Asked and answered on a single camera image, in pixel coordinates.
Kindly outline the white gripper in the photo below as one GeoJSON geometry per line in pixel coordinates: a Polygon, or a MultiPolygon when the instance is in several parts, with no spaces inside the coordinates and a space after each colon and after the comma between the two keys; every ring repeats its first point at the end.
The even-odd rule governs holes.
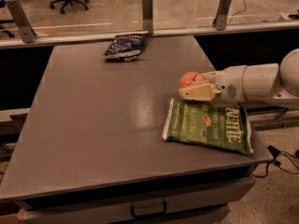
{"type": "Polygon", "coordinates": [[[212,71],[203,73],[202,76],[209,83],[192,85],[178,90],[180,97],[192,101],[212,101],[217,95],[227,103],[245,102],[243,92],[243,76],[246,70],[245,65],[230,66],[220,72],[212,71]]]}

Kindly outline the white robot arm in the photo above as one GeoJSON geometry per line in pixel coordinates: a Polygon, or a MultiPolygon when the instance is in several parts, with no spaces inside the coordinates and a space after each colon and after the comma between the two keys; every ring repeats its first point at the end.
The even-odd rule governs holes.
{"type": "Polygon", "coordinates": [[[281,63],[229,66],[207,73],[189,72],[178,82],[184,100],[213,105],[266,103],[297,108],[299,104],[299,49],[281,63]]]}

